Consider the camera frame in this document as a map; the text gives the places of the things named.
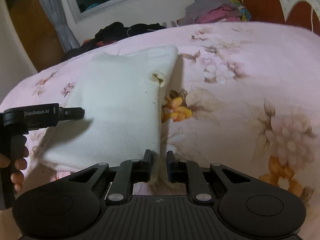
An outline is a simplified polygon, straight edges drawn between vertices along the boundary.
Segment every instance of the pile of clothes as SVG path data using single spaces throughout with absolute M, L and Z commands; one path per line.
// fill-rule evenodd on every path
M 219 21 L 250 21 L 249 11 L 237 0 L 198 0 L 186 8 L 180 26 Z
M 104 29 L 98 31 L 93 39 L 85 41 L 80 48 L 67 51 L 62 57 L 61 62 L 83 54 L 87 51 L 112 44 L 128 37 L 154 32 L 165 28 L 166 27 L 160 25 L 159 23 L 149 25 L 139 23 L 131 27 L 124 27 L 121 22 L 114 22 Z

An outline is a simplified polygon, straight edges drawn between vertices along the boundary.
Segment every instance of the bed sheet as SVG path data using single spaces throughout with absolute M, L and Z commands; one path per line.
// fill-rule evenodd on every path
M 125 55 L 172 44 L 179 56 L 162 106 L 160 178 L 140 195 L 179 194 L 166 182 L 165 153 L 207 167 L 223 163 L 299 196 L 307 207 L 303 239 L 319 239 L 320 38 L 266 23 L 190 25 L 147 33 L 87 52 L 23 80 L 7 108 L 65 106 L 83 66 L 98 52 Z M 25 190 L 69 173 L 39 164 L 48 129 L 27 135 Z

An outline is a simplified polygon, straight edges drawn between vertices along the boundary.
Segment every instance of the red headboard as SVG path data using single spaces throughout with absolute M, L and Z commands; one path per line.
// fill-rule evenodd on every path
M 306 1 L 299 1 L 293 6 L 287 21 L 285 21 L 280 0 L 243 0 L 242 2 L 249 10 L 253 21 L 288 24 L 311 30 L 311 5 Z M 315 11 L 312 17 L 314 32 L 320 35 L 320 21 Z

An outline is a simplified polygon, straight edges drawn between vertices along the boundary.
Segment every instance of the pink clothing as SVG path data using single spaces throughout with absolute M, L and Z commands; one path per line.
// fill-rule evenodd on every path
M 216 10 L 212 10 L 208 12 L 207 14 L 204 14 L 202 16 L 199 16 L 196 19 L 196 24 L 203 24 L 203 23 L 213 23 L 213 22 L 218 22 L 224 18 L 227 19 L 228 22 L 231 21 L 240 21 L 239 16 L 239 11 L 234 10 L 233 7 L 230 7 L 228 5 L 222 5 Z

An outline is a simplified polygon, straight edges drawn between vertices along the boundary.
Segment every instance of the finger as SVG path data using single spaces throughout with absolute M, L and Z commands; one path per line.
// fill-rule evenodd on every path
M 24 180 L 24 175 L 21 171 L 11 174 L 11 181 L 14 184 L 21 184 Z
M 23 186 L 22 186 L 22 184 L 14 184 L 14 189 L 18 192 L 23 189 Z
M 17 170 L 25 170 L 27 168 L 27 161 L 24 158 L 20 158 L 15 161 L 14 166 Z
M 0 168 L 6 168 L 10 164 L 10 160 L 0 153 Z
M 29 150 L 27 147 L 24 147 L 23 151 L 22 151 L 22 156 L 27 158 L 29 156 Z

